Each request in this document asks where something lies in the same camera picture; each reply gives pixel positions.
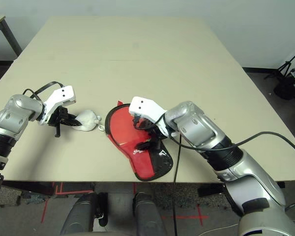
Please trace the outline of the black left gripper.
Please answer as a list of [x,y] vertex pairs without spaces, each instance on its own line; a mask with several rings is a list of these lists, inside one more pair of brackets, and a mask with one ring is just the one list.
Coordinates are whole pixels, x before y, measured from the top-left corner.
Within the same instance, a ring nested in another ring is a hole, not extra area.
[[66,108],[59,106],[50,116],[50,125],[55,126],[55,137],[60,137],[60,124],[68,126],[81,126],[75,115],[69,115]]

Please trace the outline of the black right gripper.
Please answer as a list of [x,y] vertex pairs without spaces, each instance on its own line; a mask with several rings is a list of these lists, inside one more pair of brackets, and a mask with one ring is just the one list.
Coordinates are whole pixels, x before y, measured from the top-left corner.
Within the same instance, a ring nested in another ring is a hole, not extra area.
[[160,146],[160,142],[166,138],[166,136],[159,130],[159,128],[154,127],[148,130],[150,135],[150,141],[140,142],[135,146],[135,149],[150,149],[150,148],[158,148]]

